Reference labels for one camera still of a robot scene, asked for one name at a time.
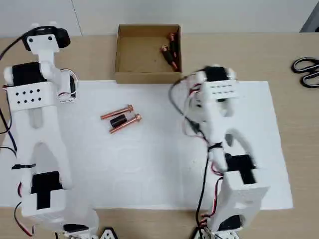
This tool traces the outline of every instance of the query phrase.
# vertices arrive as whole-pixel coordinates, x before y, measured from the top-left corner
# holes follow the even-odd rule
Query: cardboard box
[[[174,72],[160,47],[169,46],[170,32],[177,32],[178,66]],[[173,83],[181,77],[180,27],[178,24],[120,24],[115,60],[118,83]]]

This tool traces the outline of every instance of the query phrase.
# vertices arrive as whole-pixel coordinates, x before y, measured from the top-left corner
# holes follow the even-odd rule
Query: white foam board
[[[81,81],[74,104],[59,105],[62,136],[69,151],[75,186],[95,208],[195,209],[206,160],[205,144],[181,132],[181,116],[167,98],[169,85],[118,85],[113,81]],[[260,167],[270,171],[271,188],[263,210],[293,206],[275,110],[267,82],[240,82],[236,126],[245,133]],[[182,102],[184,91],[175,92]],[[110,135],[100,115],[132,104],[141,122]],[[6,137],[4,145],[10,145]],[[237,149],[226,148],[230,153]],[[54,158],[39,147],[37,171],[56,168]],[[0,206],[15,206],[19,171],[15,158],[0,151]],[[217,176],[208,171],[203,209],[214,196]]]

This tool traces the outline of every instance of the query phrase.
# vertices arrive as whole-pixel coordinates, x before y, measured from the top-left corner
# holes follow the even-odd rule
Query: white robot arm
[[[208,147],[208,158],[221,176],[221,190],[211,211],[203,215],[200,227],[213,234],[229,237],[247,227],[259,212],[269,189],[267,174],[256,165],[255,155],[246,137],[233,125],[238,97],[235,72],[220,66],[206,67],[185,79],[190,88],[188,114],[199,124]],[[226,135],[237,140],[245,154],[230,155],[224,149]]]
[[[18,164],[13,169],[22,171],[21,213],[68,237],[96,238],[99,218],[88,202],[72,189],[68,152],[61,138],[57,115],[59,101],[71,102],[75,98],[72,71],[60,70],[54,65],[54,53],[68,46],[70,38],[66,30],[54,26],[34,28],[20,38],[26,49],[39,58],[38,62],[4,70],[8,102],[17,132]],[[37,173],[33,152],[40,144],[45,144],[55,157],[57,171]]]

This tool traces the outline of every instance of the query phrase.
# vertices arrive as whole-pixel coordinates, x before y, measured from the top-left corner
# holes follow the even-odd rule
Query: scissors
[[[310,66],[303,68],[298,68],[297,65],[301,62],[312,63]],[[293,62],[291,70],[294,73],[300,74],[308,72],[309,74],[304,75],[300,79],[300,84],[307,88],[319,88],[319,82],[316,84],[311,84],[309,79],[319,76],[319,60],[313,57],[303,57]]]

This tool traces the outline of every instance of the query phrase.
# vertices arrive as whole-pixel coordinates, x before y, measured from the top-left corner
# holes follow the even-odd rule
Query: light wood table surface
[[[9,38],[0,39],[0,49],[4,49],[11,41]],[[270,84],[294,209],[260,212],[252,225],[239,233],[242,239],[300,239],[317,236],[319,89],[302,87],[299,84],[300,75],[290,71],[290,64],[302,56],[319,57],[318,43],[317,33],[182,36],[185,73],[218,63],[234,69],[239,80],[267,80]],[[74,37],[71,45],[56,55],[56,65],[73,69],[80,79],[111,79],[115,49],[115,36]],[[34,59],[19,44],[0,61],[0,72],[4,66]],[[1,93],[0,106],[3,109],[5,105],[4,94]],[[12,212],[13,209],[0,209],[0,239],[26,238],[15,225]],[[193,211],[113,209],[97,212],[100,226],[114,227],[120,239],[187,239],[195,226]],[[53,239],[54,234],[38,229],[36,237]]]

